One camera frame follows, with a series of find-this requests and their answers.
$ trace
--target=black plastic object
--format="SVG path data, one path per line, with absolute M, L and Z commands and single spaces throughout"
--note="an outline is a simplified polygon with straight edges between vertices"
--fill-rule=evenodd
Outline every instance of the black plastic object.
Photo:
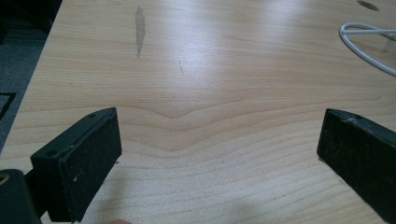
M 19 170 L 0 171 L 0 223 L 38 224 L 29 190 Z
M 0 171 L 0 224 L 81 221 L 121 155 L 116 108 L 92 113 L 32 157 L 34 169 Z
M 97 190 L 121 155 L 117 111 L 109 108 L 81 119 L 32 156 L 50 195 L 52 221 L 81 221 Z
M 327 109 L 318 155 L 387 222 L 396 223 L 396 133 Z

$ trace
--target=scratch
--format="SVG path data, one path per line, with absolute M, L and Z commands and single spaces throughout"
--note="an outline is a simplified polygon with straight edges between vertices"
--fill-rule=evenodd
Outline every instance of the scratch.
M 183 67 L 181 66 L 180 60 L 178 60 L 178 65 L 179 65 L 179 68 L 180 68 L 181 75 L 184 76 L 184 71 L 183 71 Z
M 140 57 L 140 52 L 143 48 L 143 40 L 146 34 L 145 16 L 143 15 L 143 9 L 138 6 L 137 11 L 134 14 L 136 23 L 136 46 L 137 46 L 137 57 Z

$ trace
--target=gray carpet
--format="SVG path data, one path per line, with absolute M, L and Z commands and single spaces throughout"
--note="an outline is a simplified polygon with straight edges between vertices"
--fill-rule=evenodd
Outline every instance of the gray carpet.
M 12 123 L 47 35 L 29 23 L 15 18 L 0 18 L 7 30 L 0 45 L 0 152 L 4 147 Z

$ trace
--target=light wood surface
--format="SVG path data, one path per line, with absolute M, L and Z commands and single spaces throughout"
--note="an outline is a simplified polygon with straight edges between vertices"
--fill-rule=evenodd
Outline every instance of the light wood surface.
M 328 107 L 396 131 L 396 77 L 338 34 L 396 28 L 394 1 L 371 3 L 64 0 L 0 168 L 29 171 L 48 141 L 115 106 L 123 155 L 82 223 L 382 223 L 316 153 Z M 394 42 L 364 39 L 396 65 Z

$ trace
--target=dark stain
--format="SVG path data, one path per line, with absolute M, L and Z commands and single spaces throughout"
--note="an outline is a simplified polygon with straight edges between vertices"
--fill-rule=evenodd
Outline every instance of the dark stain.
M 181 75 L 184 76 L 184 71 L 183 71 L 183 67 L 181 66 L 180 60 L 178 60 L 178 67 L 180 68 Z
M 140 57 L 140 52 L 143 48 L 143 40 L 146 34 L 145 16 L 143 15 L 143 9 L 138 6 L 137 11 L 134 14 L 136 22 L 136 46 L 137 46 L 137 57 Z
M 367 7 L 368 9 L 371 9 L 371 10 L 373 10 L 373 11 L 379 11 L 379 8 L 378 8 L 378 7 L 376 7 L 375 5 L 373 5 L 373 4 L 371 4 L 371 3 L 368 3 L 368 2 L 366 2 L 366 1 L 358 0 L 358 3 L 361 4 L 361 6 Z

